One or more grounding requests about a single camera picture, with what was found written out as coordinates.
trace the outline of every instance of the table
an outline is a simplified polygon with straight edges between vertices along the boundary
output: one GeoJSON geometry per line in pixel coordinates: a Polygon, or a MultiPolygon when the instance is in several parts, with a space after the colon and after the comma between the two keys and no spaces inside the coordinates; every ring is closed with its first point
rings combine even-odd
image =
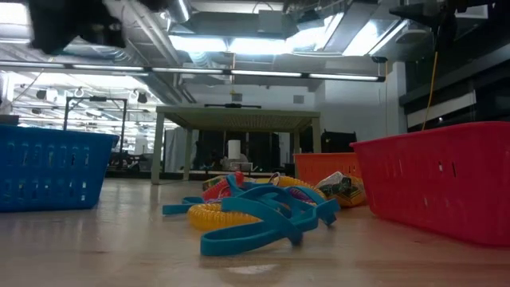
{"type": "MultiPolygon", "coordinates": [[[[154,159],[161,158],[165,119],[186,129],[184,180],[188,180],[190,176],[193,144],[191,135],[194,129],[228,132],[290,132],[294,136],[294,153],[296,154],[300,152],[300,132],[311,125],[313,128],[313,151],[316,153],[321,151],[320,112],[158,106],[156,113],[154,159]]],[[[159,184],[159,165],[158,160],[152,162],[152,184],[159,184]]]]}

